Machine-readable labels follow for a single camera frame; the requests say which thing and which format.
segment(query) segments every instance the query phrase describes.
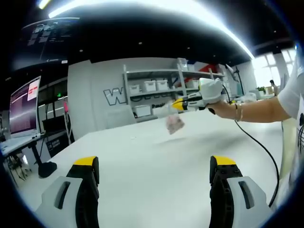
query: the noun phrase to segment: office room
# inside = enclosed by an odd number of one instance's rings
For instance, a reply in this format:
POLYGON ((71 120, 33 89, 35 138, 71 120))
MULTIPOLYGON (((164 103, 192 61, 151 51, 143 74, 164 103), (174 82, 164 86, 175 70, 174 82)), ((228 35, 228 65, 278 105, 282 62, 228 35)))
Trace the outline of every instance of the office room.
POLYGON ((0 157, 16 225, 258 228, 300 218, 300 7, 11 3, 0 157))

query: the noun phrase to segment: white t-shirt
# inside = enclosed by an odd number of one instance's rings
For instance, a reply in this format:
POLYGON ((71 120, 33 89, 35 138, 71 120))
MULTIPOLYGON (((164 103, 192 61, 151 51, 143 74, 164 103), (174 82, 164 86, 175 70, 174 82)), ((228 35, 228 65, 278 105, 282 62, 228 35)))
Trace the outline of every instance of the white t-shirt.
POLYGON ((303 168, 304 160, 304 56, 297 51, 294 68, 287 82, 286 87, 279 93, 278 100, 289 116, 296 119, 296 148, 293 159, 292 170, 289 175, 289 183, 280 191, 288 190, 293 186, 299 171, 303 168))

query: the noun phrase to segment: black ceiling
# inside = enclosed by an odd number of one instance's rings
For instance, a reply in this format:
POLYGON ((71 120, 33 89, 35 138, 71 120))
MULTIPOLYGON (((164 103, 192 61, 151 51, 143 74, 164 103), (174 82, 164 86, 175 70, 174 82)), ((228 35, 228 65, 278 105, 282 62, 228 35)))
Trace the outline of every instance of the black ceiling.
MULTIPOLYGON (((23 26, 48 19, 48 13, 64 2, 52 0, 44 10, 40 10, 36 0, 13 0, 15 20, 8 27, 9 34, 12 34, 7 42, 8 53, 11 53, 10 48, 14 46, 23 26)), ((265 1, 201 2, 215 12, 254 55, 277 52, 293 44, 286 26, 265 1)), ((181 15, 126 5, 95 5, 67 11, 60 17, 80 17, 76 33, 68 44, 69 64, 85 59, 98 62, 128 57, 185 57, 214 64, 229 63, 232 66, 249 60, 248 55, 227 35, 181 15)), ((8 55, 7 66, 10 66, 13 56, 8 55)), ((41 69, 46 72, 46 68, 54 69, 48 65, 33 66, 11 73, 8 68, 0 80, 11 76, 9 85, 5 83, 8 87, 16 87, 13 85, 20 82, 20 78, 25 80, 31 77, 31 72, 41 69)), ((58 70, 60 68, 64 68, 63 73, 57 73, 56 77, 66 76, 66 67, 56 67, 58 70)), ((50 76, 44 81, 54 81, 54 78, 50 76)))

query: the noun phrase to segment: metal shelving unit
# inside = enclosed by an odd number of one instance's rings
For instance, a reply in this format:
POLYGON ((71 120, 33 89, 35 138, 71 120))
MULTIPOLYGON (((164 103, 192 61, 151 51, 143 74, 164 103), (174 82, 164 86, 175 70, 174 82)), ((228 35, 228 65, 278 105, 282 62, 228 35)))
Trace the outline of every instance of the metal shelving unit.
POLYGON ((222 74, 212 73, 211 69, 209 69, 209 73, 200 72, 200 71, 183 71, 180 69, 179 65, 177 65, 177 69, 152 69, 152 70, 133 70, 127 71, 127 66, 123 67, 123 81, 124 81, 124 89, 126 95, 126 101, 129 105, 131 105, 132 97, 140 97, 140 96, 149 96, 149 95, 160 95, 171 93, 172 98, 175 98, 177 93, 181 93, 183 96, 187 95, 187 92, 195 92, 198 91, 196 88, 186 88, 184 79, 185 78, 223 78, 222 74), (136 95, 131 95, 129 90, 129 81, 140 80, 140 79, 157 79, 157 78, 166 78, 168 80, 169 90, 167 91, 153 91, 146 93, 139 93, 136 95), (181 87, 173 88, 173 79, 178 78, 181 83, 181 87))

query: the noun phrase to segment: desk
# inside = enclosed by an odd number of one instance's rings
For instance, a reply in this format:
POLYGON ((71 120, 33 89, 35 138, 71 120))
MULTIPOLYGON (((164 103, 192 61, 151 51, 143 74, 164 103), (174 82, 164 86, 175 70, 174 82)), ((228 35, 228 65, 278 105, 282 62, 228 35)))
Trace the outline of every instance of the desk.
MULTIPOLYGON (((81 157, 99 158, 98 220, 103 228, 201 228, 211 216, 210 156, 236 161, 271 200, 276 170, 267 153, 245 135, 232 120, 208 111, 180 115, 183 129, 169 135, 165 120, 128 125, 89 133, 50 161, 58 169, 48 178, 28 178, 20 193, 32 210, 42 192, 59 176, 66 176, 81 157)), ((281 123, 240 125, 273 155, 282 160, 281 123)))

